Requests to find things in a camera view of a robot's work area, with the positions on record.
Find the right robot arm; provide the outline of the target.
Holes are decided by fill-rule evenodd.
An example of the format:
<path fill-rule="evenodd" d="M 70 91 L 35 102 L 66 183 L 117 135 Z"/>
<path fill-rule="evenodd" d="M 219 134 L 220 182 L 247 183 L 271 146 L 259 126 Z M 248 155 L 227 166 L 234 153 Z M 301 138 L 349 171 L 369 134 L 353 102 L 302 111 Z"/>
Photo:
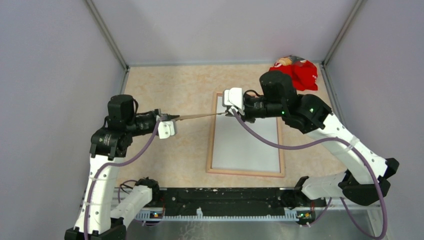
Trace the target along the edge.
<path fill-rule="evenodd" d="M 262 94 L 241 92 L 243 121 L 281 118 L 314 144 L 324 146 L 345 166 L 343 172 L 334 175 L 301 177 L 293 192 L 297 205 L 307 206 L 319 198 L 344 198 L 361 206 L 383 201 L 391 186 L 389 178 L 400 165 L 395 158 L 383 158 L 366 147 L 321 98 L 298 93 L 289 75 L 268 71 L 259 83 Z"/>

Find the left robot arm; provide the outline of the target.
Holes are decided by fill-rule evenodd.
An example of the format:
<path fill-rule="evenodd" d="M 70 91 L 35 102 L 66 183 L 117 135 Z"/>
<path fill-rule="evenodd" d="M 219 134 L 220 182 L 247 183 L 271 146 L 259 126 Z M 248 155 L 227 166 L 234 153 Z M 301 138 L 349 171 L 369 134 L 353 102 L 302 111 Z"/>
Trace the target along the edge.
<path fill-rule="evenodd" d="M 157 182 L 146 178 L 136 182 L 131 193 L 112 208 L 120 169 L 141 157 L 155 137 L 167 139 L 177 133 L 178 115 L 158 108 L 138 113 L 138 108 L 138 102 L 128 94 L 112 96 L 107 103 L 103 125 L 90 139 L 90 169 L 82 207 L 64 239 L 125 240 L 140 210 L 160 202 Z"/>

